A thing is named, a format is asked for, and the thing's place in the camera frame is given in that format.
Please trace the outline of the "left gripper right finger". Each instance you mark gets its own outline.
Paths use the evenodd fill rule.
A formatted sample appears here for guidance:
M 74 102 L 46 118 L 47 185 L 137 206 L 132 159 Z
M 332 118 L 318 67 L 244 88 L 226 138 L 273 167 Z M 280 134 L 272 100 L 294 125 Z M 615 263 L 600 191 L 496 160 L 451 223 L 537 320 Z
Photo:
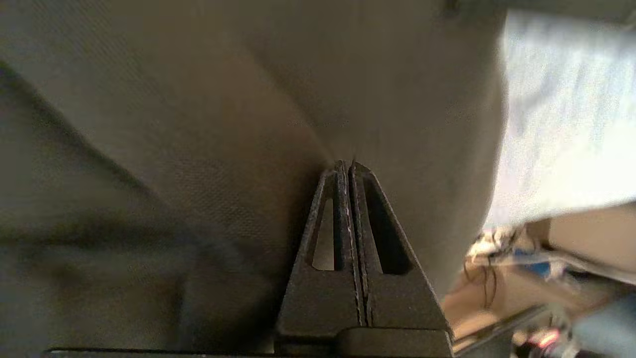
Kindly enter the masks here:
M 379 179 L 348 170 L 362 322 L 338 334 L 348 358 L 451 358 L 451 329 Z

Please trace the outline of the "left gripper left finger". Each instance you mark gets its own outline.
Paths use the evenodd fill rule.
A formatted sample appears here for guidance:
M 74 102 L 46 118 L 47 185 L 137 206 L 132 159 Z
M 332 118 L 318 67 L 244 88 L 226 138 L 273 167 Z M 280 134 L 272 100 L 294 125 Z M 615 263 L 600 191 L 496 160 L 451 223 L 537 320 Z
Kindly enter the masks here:
M 334 270 L 319 270 L 313 260 L 327 200 L 332 201 Z M 343 161 L 336 161 L 320 175 L 312 199 L 275 325 L 275 353 L 335 356 L 338 334 L 366 324 L 362 292 L 347 168 Z

